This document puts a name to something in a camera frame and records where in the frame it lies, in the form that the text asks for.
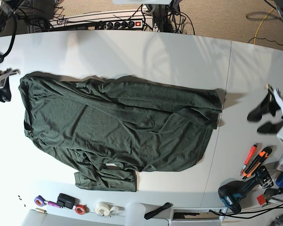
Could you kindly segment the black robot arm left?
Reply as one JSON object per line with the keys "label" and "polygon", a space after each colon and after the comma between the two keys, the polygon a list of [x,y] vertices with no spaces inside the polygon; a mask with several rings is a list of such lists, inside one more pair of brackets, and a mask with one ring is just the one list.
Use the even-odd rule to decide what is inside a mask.
{"label": "black robot arm left", "polygon": [[[264,17],[264,19],[262,19],[256,30],[255,36],[251,39],[254,41],[254,44],[258,39],[258,32],[263,22],[275,9],[278,11],[280,19],[283,21],[283,0],[275,0],[274,3],[275,5],[271,5],[271,11]],[[262,116],[267,113],[275,116],[277,111],[281,111],[282,120],[279,123],[272,124],[268,121],[257,129],[257,133],[259,134],[277,134],[283,129],[283,96],[281,96],[280,91],[273,89],[270,85],[267,85],[266,89],[267,95],[262,102],[248,114],[247,120],[250,122],[258,122],[262,119]]]}

